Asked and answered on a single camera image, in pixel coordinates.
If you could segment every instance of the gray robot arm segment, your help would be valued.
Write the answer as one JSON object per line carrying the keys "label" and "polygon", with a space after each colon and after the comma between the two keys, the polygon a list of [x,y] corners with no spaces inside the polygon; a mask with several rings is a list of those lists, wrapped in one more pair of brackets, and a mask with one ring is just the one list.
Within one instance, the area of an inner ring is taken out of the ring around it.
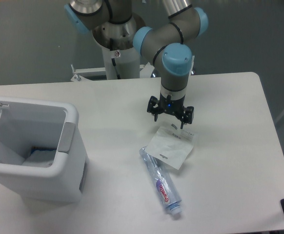
{"label": "gray robot arm segment", "polygon": [[190,7],[190,0],[163,0],[165,10],[169,17]]}
{"label": "gray robot arm segment", "polygon": [[170,18],[170,23],[160,29],[150,31],[141,45],[141,55],[155,65],[158,51],[164,46],[178,42],[183,44],[200,32],[200,16],[194,8],[188,8]]}
{"label": "gray robot arm segment", "polygon": [[193,121],[193,106],[184,107],[185,91],[191,70],[191,50],[180,43],[172,43],[160,52],[156,66],[160,69],[162,84],[159,100],[152,96],[147,111],[154,115],[154,120],[161,113],[175,116],[184,124]]}
{"label": "gray robot arm segment", "polygon": [[[101,2],[99,7],[92,7],[98,2]],[[129,21],[132,16],[131,0],[72,0],[69,6],[89,30],[107,21],[122,24]]]}

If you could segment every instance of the white table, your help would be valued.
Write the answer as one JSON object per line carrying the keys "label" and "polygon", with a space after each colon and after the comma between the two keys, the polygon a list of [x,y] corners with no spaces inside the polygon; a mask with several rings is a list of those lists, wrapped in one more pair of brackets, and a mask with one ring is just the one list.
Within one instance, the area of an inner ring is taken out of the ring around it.
{"label": "white table", "polygon": [[0,95],[71,102],[90,165],[83,198],[21,198],[0,185],[0,234],[241,233],[284,229],[284,156],[255,73],[193,76],[195,150],[171,177],[182,217],[165,214],[139,156],[162,120],[146,112],[160,79],[0,86]]}

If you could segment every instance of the white trash bin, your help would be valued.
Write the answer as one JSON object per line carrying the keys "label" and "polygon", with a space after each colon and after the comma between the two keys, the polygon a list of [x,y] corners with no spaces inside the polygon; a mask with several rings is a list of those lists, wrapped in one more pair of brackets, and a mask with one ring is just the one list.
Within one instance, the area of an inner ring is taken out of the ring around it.
{"label": "white trash bin", "polygon": [[0,97],[0,184],[24,197],[81,199],[89,162],[68,103]]}

